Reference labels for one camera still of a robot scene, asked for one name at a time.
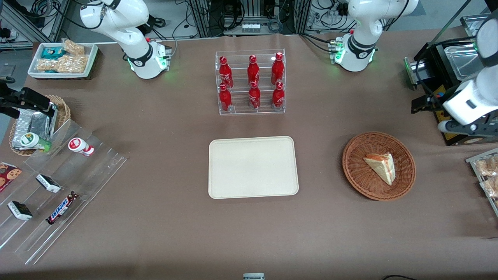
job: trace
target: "yogurt bottle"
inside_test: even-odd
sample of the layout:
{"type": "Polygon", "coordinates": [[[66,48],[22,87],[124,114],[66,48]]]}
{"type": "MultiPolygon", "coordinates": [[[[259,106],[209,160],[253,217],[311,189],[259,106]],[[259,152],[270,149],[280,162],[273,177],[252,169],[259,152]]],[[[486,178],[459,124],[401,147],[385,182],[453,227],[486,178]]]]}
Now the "yogurt bottle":
{"type": "Polygon", "coordinates": [[[71,139],[67,144],[67,147],[71,151],[78,152],[84,156],[91,156],[95,152],[95,149],[93,148],[92,145],[88,145],[88,143],[86,143],[83,139],[79,137],[71,139]]]}
{"type": "Polygon", "coordinates": [[[21,137],[21,144],[31,149],[38,149],[41,152],[48,152],[52,147],[52,143],[40,138],[37,134],[28,132],[21,137]]]}

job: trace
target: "packaged pastry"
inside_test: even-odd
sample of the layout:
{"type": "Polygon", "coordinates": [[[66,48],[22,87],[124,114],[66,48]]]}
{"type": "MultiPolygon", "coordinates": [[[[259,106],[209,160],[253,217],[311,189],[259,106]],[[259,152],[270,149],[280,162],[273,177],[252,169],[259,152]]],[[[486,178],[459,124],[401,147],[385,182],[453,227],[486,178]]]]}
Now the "packaged pastry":
{"type": "Polygon", "coordinates": [[[488,180],[480,183],[486,195],[490,198],[498,198],[498,177],[490,177],[488,180]]]}
{"type": "Polygon", "coordinates": [[[63,55],[55,71],[59,73],[83,73],[88,63],[88,55],[63,55]]]}
{"type": "Polygon", "coordinates": [[[84,55],[85,47],[67,38],[62,38],[62,48],[72,55],[84,55]]]}
{"type": "Polygon", "coordinates": [[[477,172],[481,176],[497,176],[498,175],[498,156],[489,155],[481,159],[474,160],[477,172]]]}
{"type": "Polygon", "coordinates": [[[57,64],[59,64],[57,59],[40,58],[36,64],[36,69],[40,72],[55,71],[55,69],[57,69],[57,64]]]}
{"type": "Polygon", "coordinates": [[[394,170],[394,160],[390,152],[385,154],[369,153],[363,160],[379,175],[379,177],[389,186],[396,179],[394,170]]]}

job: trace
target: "white yogurt bottle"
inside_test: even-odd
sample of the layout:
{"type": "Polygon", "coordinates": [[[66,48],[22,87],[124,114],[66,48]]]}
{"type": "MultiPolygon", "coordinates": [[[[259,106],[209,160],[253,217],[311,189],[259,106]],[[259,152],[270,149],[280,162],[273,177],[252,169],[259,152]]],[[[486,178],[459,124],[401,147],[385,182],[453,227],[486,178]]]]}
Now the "white yogurt bottle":
{"type": "Polygon", "coordinates": [[[88,145],[88,143],[86,143],[83,139],[79,137],[71,139],[67,144],[67,147],[71,151],[78,152],[84,156],[91,156],[95,152],[95,149],[93,148],[92,145],[88,145]]]}

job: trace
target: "white tray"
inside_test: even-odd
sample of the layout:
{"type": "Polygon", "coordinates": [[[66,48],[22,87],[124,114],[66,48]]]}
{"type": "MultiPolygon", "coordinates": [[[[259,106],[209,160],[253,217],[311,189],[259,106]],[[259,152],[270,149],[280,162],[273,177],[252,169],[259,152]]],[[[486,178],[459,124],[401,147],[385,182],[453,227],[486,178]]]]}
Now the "white tray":
{"type": "Polygon", "coordinates": [[[222,139],[209,145],[212,198],[294,195],[298,190],[291,137],[222,139]]]}
{"type": "Polygon", "coordinates": [[[90,70],[92,69],[92,65],[95,61],[95,57],[97,56],[97,51],[99,47],[95,43],[78,43],[85,47],[85,54],[88,55],[87,66],[85,67],[85,71],[83,73],[46,73],[40,72],[36,69],[36,65],[38,64],[38,59],[41,57],[41,53],[45,48],[51,47],[60,47],[62,43],[41,43],[34,54],[33,60],[31,61],[31,65],[28,69],[28,75],[33,78],[42,78],[42,79],[68,79],[68,78],[86,78],[90,74],[90,70]]]}

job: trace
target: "snickers bar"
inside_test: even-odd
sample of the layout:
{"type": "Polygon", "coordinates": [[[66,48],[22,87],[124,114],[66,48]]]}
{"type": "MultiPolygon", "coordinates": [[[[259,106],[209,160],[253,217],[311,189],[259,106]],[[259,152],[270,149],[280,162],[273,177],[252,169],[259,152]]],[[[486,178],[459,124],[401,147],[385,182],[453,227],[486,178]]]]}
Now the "snickers bar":
{"type": "Polygon", "coordinates": [[[74,191],[71,191],[71,193],[64,198],[61,204],[55,209],[55,211],[46,219],[48,224],[53,225],[55,221],[66,212],[66,210],[73,204],[73,201],[75,201],[79,195],[77,195],[74,191]]]}
{"type": "Polygon", "coordinates": [[[59,186],[52,178],[49,176],[45,176],[42,174],[38,174],[36,176],[36,180],[40,185],[42,185],[46,190],[51,191],[53,193],[58,192],[61,189],[61,186],[59,186]]]}

